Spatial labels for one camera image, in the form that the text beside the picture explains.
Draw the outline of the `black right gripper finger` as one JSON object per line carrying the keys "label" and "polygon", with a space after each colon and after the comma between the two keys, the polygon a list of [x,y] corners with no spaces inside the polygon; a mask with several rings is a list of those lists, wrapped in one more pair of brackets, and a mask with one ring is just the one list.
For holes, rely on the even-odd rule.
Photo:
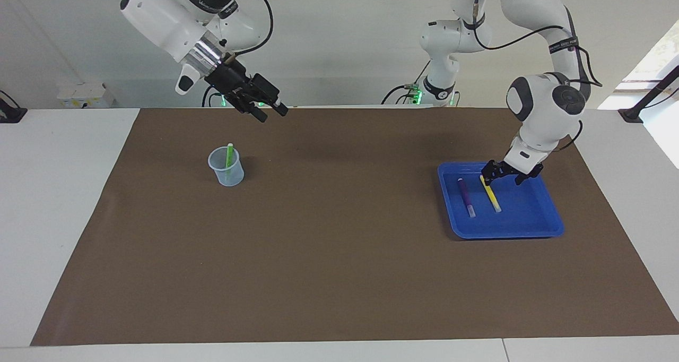
{"label": "black right gripper finger", "polygon": [[289,109],[280,98],[280,91],[261,74],[255,74],[250,79],[250,86],[255,93],[257,103],[263,103],[273,108],[281,117],[286,117]]}
{"label": "black right gripper finger", "polygon": [[255,102],[235,99],[233,101],[233,107],[242,114],[249,114],[256,118],[260,123],[264,123],[268,116],[264,111],[262,111]]}

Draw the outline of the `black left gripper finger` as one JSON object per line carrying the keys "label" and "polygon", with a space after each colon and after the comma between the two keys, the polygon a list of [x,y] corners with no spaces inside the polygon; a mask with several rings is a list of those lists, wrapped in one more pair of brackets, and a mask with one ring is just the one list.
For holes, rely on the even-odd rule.
{"label": "black left gripper finger", "polygon": [[486,186],[490,186],[494,180],[502,178],[502,164],[490,160],[482,168],[482,180]]}
{"label": "black left gripper finger", "polygon": [[516,176],[516,185],[521,185],[528,179],[537,178],[540,175],[541,171],[543,171],[543,169],[544,169],[543,164],[536,164],[536,166],[529,173],[527,174],[518,173]]}

